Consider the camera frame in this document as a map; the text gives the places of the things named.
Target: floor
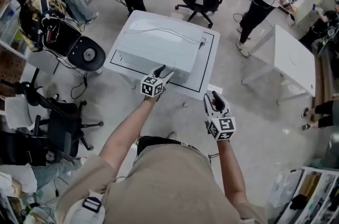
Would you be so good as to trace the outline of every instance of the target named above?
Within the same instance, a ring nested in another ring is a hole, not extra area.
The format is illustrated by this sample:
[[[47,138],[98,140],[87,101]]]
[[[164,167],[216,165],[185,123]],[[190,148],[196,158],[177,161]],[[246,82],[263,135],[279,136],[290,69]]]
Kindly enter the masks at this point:
[[[185,8],[174,9],[182,0],[144,1],[148,11],[161,15],[185,20],[192,13]],[[223,96],[229,101],[236,118],[237,132],[231,144],[245,177],[248,198],[253,203],[265,205],[278,172],[307,163],[314,155],[319,140],[324,142],[324,138],[316,130],[302,132],[300,129],[304,123],[300,113],[310,105],[310,98],[276,104],[280,82],[283,81],[279,73],[268,74],[249,85],[241,84],[240,81],[249,70],[261,65],[255,57],[242,57],[235,46],[239,33],[233,14],[244,13],[248,6],[248,0],[224,0],[219,10],[210,14],[215,23],[213,30],[220,33],[210,84],[223,89]],[[128,18],[128,11],[115,0],[93,0],[91,7],[100,12],[100,16],[86,27],[84,34],[108,53]],[[208,24],[199,14],[192,22],[201,26]],[[286,16],[275,10],[253,31],[253,38],[248,41],[248,45],[255,45],[275,23],[295,37],[300,35],[300,32],[286,24]],[[265,50],[260,49],[258,54],[264,57]],[[71,101],[70,90],[81,79],[65,67],[58,67],[53,81],[59,85],[61,97]],[[138,89],[131,90],[117,73],[107,69],[100,76],[90,75],[88,88],[80,98],[88,102],[83,110],[85,122],[104,121],[101,128],[85,130],[87,141],[95,149],[88,152],[81,146],[80,156],[98,154],[111,132],[142,100]],[[202,102],[191,100],[187,108],[182,108],[184,99],[180,94],[167,91],[155,106],[141,134],[165,136],[170,131],[176,131],[179,140],[197,147],[206,156],[217,153],[216,142],[207,135],[204,127],[206,115]],[[131,149],[119,176],[127,175],[134,158],[135,150]],[[212,168],[216,181],[222,186],[218,158],[212,160]]]

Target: round black object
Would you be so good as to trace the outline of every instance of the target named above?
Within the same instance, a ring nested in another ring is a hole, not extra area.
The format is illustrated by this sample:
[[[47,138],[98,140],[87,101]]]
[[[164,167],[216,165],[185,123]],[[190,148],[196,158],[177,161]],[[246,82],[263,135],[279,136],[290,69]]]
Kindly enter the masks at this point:
[[[104,50],[88,37],[80,37],[67,56],[69,62],[79,69],[95,71],[105,62]]]

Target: khaki shirt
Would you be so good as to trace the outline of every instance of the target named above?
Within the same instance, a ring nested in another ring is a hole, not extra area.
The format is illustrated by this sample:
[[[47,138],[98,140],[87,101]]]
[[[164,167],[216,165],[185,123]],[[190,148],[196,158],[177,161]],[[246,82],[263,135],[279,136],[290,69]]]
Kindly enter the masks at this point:
[[[199,151],[177,144],[149,146],[129,175],[117,176],[106,161],[91,156],[57,205],[57,223],[68,209],[92,190],[104,194],[104,223],[187,224],[267,223],[263,208],[249,203],[233,207],[214,180],[210,164]]]

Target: box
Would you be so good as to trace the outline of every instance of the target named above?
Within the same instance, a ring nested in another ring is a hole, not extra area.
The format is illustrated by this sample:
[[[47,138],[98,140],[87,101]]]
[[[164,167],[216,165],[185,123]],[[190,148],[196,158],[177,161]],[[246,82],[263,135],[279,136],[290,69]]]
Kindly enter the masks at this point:
[[[117,51],[129,64],[137,65],[145,74],[160,65],[174,69],[171,81],[188,79],[202,41],[202,30],[192,24],[171,20],[139,19],[117,42]]]

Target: jeans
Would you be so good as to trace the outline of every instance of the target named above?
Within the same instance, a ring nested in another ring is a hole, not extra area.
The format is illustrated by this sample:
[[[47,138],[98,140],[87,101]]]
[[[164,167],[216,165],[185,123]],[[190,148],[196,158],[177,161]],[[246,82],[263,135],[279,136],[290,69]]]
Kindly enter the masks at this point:
[[[253,0],[247,13],[240,22],[243,28],[240,43],[245,43],[250,33],[275,9],[263,0]]]
[[[86,23],[95,17],[93,11],[88,7],[86,0],[65,0],[74,18],[79,23]]]
[[[318,121],[319,128],[333,126],[333,114],[332,114],[332,107],[333,107],[333,101],[328,101],[326,103],[317,105],[315,107],[315,113],[316,114],[325,114],[329,115],[326,117],[323,117]]]
[[[55,178],[60,176],[60,174],[67,173],[69,171],[76,171],[81,168],[81,166],[80,159],[72,161],[61,159],[60,162],[49,166],[32,166],[33,173],[38,182],[37,190],[53,181]]]

